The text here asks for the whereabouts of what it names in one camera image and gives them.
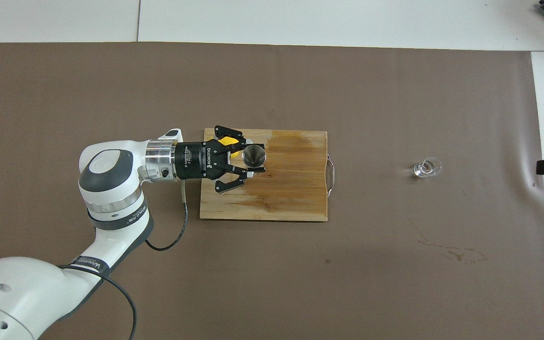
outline screw hole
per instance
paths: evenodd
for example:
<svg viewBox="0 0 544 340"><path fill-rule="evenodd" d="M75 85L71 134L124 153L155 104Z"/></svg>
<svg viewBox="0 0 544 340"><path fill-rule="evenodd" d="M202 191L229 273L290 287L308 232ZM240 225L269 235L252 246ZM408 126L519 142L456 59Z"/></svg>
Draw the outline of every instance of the screw hole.
<svg viewBox="0 0 544 340"><path fill-rule="evenodd" d="M11 287L8 286L8 285L5 284L5 283L0 283L0 290L1 290L2 292L6 292L6 293L7 293L7 292L11 291Z"/></svg>

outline brown paper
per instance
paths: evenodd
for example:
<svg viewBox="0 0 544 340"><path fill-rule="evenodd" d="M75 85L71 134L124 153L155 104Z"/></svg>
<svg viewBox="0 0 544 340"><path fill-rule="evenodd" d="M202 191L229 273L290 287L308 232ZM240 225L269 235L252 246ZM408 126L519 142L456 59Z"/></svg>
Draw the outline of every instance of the brown paper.
<svg viewBox="0 0 544 340"><path fill-rule="evenodd" d="M328 131L324 224L189 219L112 274L136 339L544 339L544 190L529 52L0 43L0 258L66 264L93 227L78 157L216 124ZM409 168L440 159L436 178ZM179 185L144 185L155 245ZM122 339L104 285L43 339Z"/></svg>

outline white table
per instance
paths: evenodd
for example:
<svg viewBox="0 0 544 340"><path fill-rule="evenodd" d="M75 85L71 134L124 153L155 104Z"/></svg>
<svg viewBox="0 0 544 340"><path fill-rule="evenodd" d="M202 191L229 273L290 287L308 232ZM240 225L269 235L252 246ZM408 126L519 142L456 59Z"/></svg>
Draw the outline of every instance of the white table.
<svg viewBox="0 0 544 340"><path fill-rule="evenodd" d="M186 41L532 51L544 152L544 17L535 5L533 0L0 0L0 42Z"/></svg>

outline metal handle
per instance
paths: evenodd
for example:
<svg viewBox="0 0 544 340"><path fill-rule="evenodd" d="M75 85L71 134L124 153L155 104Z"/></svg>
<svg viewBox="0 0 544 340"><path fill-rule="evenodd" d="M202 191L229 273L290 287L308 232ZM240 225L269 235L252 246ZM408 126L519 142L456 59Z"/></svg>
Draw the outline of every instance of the metal handle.
<svg viewBox="0 0 544 340"><path fill-rule="evenodd" d="M326 155L326 164L331 165L331 186L326 189L326 197L328 198L331 196L331 190L333 190L333 186L335 185L335 164L331 161L331 155L328 153Z"/></svg>

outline clear glass cup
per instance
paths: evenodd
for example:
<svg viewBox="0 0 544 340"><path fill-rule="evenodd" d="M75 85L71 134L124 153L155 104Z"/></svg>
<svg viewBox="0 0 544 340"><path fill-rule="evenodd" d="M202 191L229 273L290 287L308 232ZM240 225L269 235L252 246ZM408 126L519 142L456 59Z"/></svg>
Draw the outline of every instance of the clear glass cup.
<svg viewBox="0 0 544 340"><path fill-rule="evenodd" d="M440 171L442 171L442 163L436 157L427 157L413 167L413 174L422 179L438 176Z"/></svg>

